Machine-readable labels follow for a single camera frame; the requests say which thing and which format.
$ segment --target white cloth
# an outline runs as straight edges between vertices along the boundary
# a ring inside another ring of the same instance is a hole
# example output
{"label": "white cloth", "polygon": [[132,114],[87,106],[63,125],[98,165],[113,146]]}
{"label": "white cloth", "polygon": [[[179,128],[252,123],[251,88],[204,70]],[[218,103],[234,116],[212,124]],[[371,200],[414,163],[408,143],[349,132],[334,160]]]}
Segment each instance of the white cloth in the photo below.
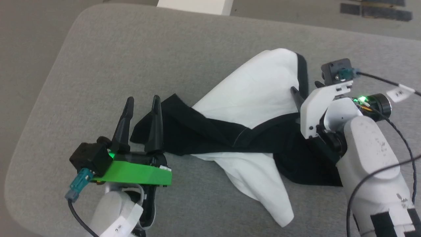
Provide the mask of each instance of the white cloth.
{"label": "white cloth", "polygon": [[[269,119],[296,113],[290,88],[298,88],[297,54],[287,49],[263,51],[206,94],[193,109],[206,118],[254,128]],[[193,154],[215,161],[231,182],[260,201],[280,226],[294,218],[288,194],[272,154],[217,152]]]}

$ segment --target black tape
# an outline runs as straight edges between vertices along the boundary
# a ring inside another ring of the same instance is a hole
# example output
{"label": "black tape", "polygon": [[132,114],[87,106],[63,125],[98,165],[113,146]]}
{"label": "black tape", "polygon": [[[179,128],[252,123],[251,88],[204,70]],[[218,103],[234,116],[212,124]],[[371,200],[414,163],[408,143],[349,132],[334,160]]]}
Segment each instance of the black tape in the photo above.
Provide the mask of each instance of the black tape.
{"label": "black tape", "polygon": [[376,237],[397,237],[389,212],[371,215]]}
{"label": "black tape", "polygon": [[408,214],[409,214],[409,217],[411,218],[412,224],[415,227],[415,230],[421,231],[421,220],[420,220],[415,208],[408,209]]}
{"label": "black tape", "polygon": [[412,20],[412,12],[401,11],[393,8],[378,8],[378,7],[362,7],[362,16],[369,18],[384,18],[390,20],[397,20],[408,22]]}
{"label": "black tape", "polygon": [[405,237],[420,237],[421,233],[419,231],[410,231],[410,232],[405,232],[403,233],[405,235]]}
{"label": "black tape", "polygon": [[341,13],[359,16],[361,14],[361,6],[354,4],[341,3]]}
{"label": "black tape", "polygon": [[405,0],[362,0],[362,2],[369,2],[369,3],[385,3],[390,5],[396,6],[405,6]]}

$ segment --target black fabric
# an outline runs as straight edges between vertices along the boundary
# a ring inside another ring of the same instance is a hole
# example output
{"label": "black fabric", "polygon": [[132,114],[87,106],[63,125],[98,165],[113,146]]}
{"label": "black fabric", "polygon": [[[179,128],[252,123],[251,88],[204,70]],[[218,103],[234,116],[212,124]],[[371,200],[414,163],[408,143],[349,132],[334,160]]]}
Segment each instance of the black fabric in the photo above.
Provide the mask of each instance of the black fabric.
{"label": "black fabric", "polygon": [[[300,95],[308,96],[306,60],[297,55]],[[305,140],[296,120],[298,113],[270,119],[253,129],[209,119],[188,107],[175,94],[161,103],[164,149],[176,155],[210,152],[273,153],[275,164],[289,180],[309,185],[342,186],[335,167],[339,157],[322,140]],[[145,144],[150,114],[134,127],[130,141]]]}

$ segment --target gray upholstered surface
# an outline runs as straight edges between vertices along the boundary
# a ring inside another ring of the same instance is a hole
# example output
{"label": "gray upholstered surface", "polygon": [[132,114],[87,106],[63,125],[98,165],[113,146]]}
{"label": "gray upholstered surface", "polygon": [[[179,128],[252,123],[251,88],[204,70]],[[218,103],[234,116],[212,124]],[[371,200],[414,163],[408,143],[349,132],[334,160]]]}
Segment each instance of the gray upholstered surface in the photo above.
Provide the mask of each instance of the gray upholstered surface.
{"label": "gray upholstered surface", "polygon": [[[279,47],[304,55],[311,89],[320,65],[343,57],[364,71],[421,89],[419,41],[140,5],[94,6],[70,30],[17,145],[5,184],[11,215],[47,237],[81,236],[63,198],[75,175],[68,158],[80,142],[112,135],[128,96],[135,97],[134,122],[150,109],[154,94],[165,99],[177,93],[192,105],[249,58]],[[361,78],[353,94],[388,88]],[[416,154],[418,104],[412,97],[395,105],[392,115]],[[380,126],[399,159],[408,158],[398,135]],[[281,228],[215,163],[170,154],[168,163],[173,185],[157,192],[152,236],[344,235],[341,188],[284,179],[295,219]],[[410,166],[402,170],[411,183]],[[101,194],[96,185],[83,191],[75,206],[83,220],[89,221]]]}

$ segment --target teal connector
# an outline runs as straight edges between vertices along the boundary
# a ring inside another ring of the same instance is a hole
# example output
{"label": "teal connector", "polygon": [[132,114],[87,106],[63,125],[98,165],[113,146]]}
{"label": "teal connector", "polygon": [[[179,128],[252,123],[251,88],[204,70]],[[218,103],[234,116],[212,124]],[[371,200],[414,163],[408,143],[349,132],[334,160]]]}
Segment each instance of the teal connector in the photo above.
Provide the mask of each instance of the teal connector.
{"label": "teal connector", "polygon": [[357,68],[342,69],[338,71],[337,79],[338,80],[352,80],[359,77],[357,72],[360,70]]}
{"label": "teal connector", "polygon": [[66,199],[75,203],[79,198],[79,194],[83,188],[85,188],[88,183],[92,180],[94,174],[87,168],[82,168],[77,174],[76,178],[70,184],[70,190],[64,196]]}

